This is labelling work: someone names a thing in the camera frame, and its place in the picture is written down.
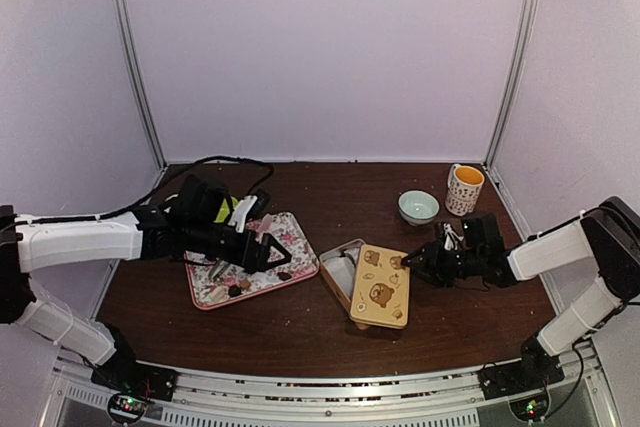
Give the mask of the pink metal tongs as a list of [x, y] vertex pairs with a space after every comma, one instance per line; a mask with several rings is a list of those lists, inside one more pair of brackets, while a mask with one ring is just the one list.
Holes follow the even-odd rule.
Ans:
[[[253, 229], [256, 233], [256, 241], [260, 244], [263, 243], [264, 236], [267, 234], [269, 227], [271, 226], [273, 217], [270, 214], [266, 214], [260, 221], [258, 221]], [[216, 261], [216, 266], [211, 270], [208, 277], [209, 280], [217, 279], [224, 275], [224, 273], [230, 267], [229, 263], [221, 264], [220, 260]]]

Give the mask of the bear print tin lid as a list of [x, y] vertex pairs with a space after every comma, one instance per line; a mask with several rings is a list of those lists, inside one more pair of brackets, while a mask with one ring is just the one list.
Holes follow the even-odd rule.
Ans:
[[410, 269], [405, 252], [363, 244], [355, 269], [350, 318], [359, 324], [404, 329], [408, 323]]

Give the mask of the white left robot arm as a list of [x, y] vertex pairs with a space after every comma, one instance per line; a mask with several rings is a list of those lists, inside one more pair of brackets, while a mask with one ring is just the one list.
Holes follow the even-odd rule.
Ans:
[[188, 176], [178, 193], [159, 205], [76, 217], [18, 216], [1, 208], [1, 321], [18, 323], [69, 349], [123, 391], [144, 380], [127, 341], [114, 327], [80, 316], [37, 290], [32, 272], [98, 260], [180, 259], [187, 252], [266, 272], [291, 261], [272, 235], [247, 223], [262, 209], [263, 194], [233, 200], [228, 188]]

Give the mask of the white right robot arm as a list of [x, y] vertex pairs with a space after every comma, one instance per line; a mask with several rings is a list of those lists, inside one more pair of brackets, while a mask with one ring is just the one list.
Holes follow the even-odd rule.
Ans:
[[435, 287], [479, 277], [509, 288], [543, 277], [565, 296], [557, 315], [521, 347], [512, 377], [522, 388], [535, 387], [560, 354], [639, 295], [639, 215], [617, 196], [513, 248], [491, 213], [467, 215], [458, 227], [438, 222], [434, 233], [401, 264]]

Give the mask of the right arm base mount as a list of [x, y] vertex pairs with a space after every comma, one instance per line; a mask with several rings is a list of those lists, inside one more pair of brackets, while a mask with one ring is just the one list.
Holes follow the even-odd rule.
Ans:
[[512, 396], [565, 379], [558, 355], [549, 355], [535, 336], [521, 346], [519, 360], [485, 364], [478, 372], [484, 398]]

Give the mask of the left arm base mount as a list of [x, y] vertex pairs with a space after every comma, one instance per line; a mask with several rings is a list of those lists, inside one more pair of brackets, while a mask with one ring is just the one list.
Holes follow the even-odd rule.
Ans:
[[171, 401], [178, 373], [139, 362], [120, 330], [109, 324], [106, 328], [114, 339], [115, 353], [103, 364], [92, 364], [91, 382], [137, 397]]

